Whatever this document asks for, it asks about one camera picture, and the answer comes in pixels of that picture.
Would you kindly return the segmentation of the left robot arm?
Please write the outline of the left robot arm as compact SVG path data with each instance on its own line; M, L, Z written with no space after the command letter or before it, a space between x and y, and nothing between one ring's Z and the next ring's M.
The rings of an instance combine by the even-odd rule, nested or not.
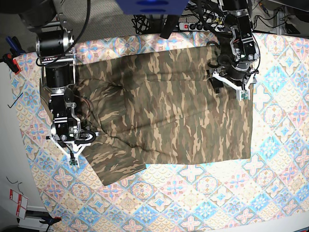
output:
M219 5L224 16L224 31L217 33L217 43L207 43L219 49L216 59L208 62L208 78L215 93L229 86L235 90L239 101L249 100L250 85L256 83L258 74L253 65L260 58L253 36L252 3L250 0L224 0Z

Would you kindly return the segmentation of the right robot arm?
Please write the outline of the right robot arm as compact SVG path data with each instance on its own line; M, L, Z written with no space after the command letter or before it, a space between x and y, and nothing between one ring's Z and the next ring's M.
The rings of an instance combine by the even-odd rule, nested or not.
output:
M50 92L53 115L51 139L61 147L90 145L96 134L82 128L76 115L72 90L76 82L76 49L72 27L61 0L29 0L19 12L28 30L36 33L37 65L42 69L42 86Z

